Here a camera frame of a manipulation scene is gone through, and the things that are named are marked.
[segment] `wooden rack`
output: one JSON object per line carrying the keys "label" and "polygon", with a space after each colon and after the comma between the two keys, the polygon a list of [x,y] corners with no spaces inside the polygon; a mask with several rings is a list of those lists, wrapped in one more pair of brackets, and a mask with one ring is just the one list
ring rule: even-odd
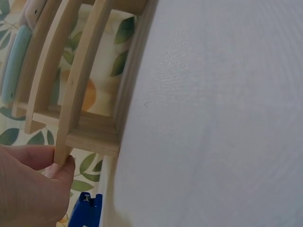
{"label": "wooden rack", "polygon": [[[99,42],[112,9],[140,15],[147,0],[47,1],[34,29],[19,76],[13,115],[26,115],[25,132],[58,126],[54,161],[63,164],[72,148],[117,157],[120,142],[112,117],[81,111]],[[62,106],[51,93],[65,43],[82,4],[92,5],[71,66]]]}

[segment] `curved wooden frame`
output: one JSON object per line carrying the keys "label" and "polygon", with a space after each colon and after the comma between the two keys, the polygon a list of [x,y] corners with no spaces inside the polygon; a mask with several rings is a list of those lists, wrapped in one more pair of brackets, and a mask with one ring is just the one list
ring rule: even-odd
{"label": "curved wooden frame", "polygon": [[[42,48],[49,28],[53,22],[61,1],[47,1],[42,14],[36,24],[33,36],[27,48],[21,73],[19,76],[15,100],[13,103],[12,115],[22,117],[26,115],[27,104],[30,96],[34,75],[40,58]],[[42,128],[43,124],[35,123],[33,127]]]}
{"label": "curved wooden frame", "polygon": [[[58,164],[63,164],[66,157],[69,155],[70,149],[66,145],[66,140],[68,134],[72,130],[76,129],[79,125],[81,108],[90,72],[112,7],[113,0],[96,0],[89,15],[88,21],[84,27],[83,35],[75,55],[73,65],[71,67],[71,72],[65,91],[66,95],[64,96],[60,114],[59,129],[56,141],[56,152],[54,156],[54,161]],[[107,124],[107,126],[114,127],[112,118],[103,117],[103,120],[101,120],[101,122],[103,122],[105,125]],[[116,141],[114,141],[114,135],[115,134],[113,134],[113,138],[108,138],[110,140],[113,140],[113,143],[110,144],[110,146],[112,146],[113,149],[116,148],[119,150],[118,144],[115,147],[117,138]],[[85,143],[85,138],[83,138],[82,141],[78,141],[75,138],[73,141],[78,143]]]}
{"label": "curved wooden frame", "polygon": [[32,84],[27,105],[25,133],[36,131],[36,128],[33,126],[34,113],[47,111],[64,46],[70,34],[72,24],[77,18],[81,4],[82,0],[62,0],[54,17]]}

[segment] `white fabric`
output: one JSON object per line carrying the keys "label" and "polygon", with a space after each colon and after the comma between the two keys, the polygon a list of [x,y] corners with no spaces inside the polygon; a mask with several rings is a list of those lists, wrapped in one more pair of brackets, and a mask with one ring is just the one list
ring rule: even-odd
{"label": "white fabric", "polygon": [[303,1],[159,0],[113,227],[303,226]]}

